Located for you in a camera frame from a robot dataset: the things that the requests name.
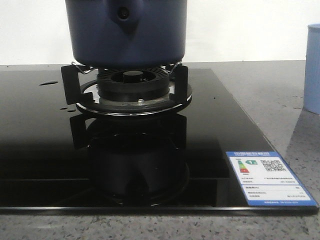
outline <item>burner cap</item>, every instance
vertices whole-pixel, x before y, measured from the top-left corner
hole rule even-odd
[[[118,102],[152,100],[169,92],[169,74],[162,68],[141,70],[108,69],[97,75],[100,97]]]

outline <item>gas stove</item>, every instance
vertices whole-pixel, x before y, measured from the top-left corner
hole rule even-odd
[[[260,193],[248,195],[244,179],[251,178],[255,157],[277,153],[210,69],[91,70],[78,76],[76,66],[66,66],[62,77],[50,70],[0,72],[2,214],[319,211],[281,156],[273,169],[290,172],[297,182],[292,185],[310,200],[252,201]],[[120,99],[109,87],[98,93],[98,81],[134,85],[149,73],[167,78],[162,84],[169,92],[155,99],[148,91]],[[172,87],[175,78],[184,79],[183,85]]]

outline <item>granite countertop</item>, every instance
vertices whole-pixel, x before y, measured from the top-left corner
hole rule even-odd
[[[305,61],[186,65],[214,71],[320,202],[320,116],[302,109]],[[3,65],[0,71],[59,67]],[[319,216],[1,215],[0,239],[318,240]]]

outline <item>black glass cooktop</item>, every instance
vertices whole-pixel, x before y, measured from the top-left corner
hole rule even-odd
[[[189,83],[178,113],[91,118],[66,105],[60,71],[0,72],[0,212],[316,213],[248,205],[226,152],[274,149],[211,70]]]

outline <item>gas burner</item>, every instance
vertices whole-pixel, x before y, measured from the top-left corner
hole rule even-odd
[[[96,80],[80,86],[78,73],[88,72],[90,68],[81,65],[61,68],[67,104],[76,104],[84,113],[145,116],[177,112],[192,99],[188,68],[180,64],[166,69],[99,69]]]

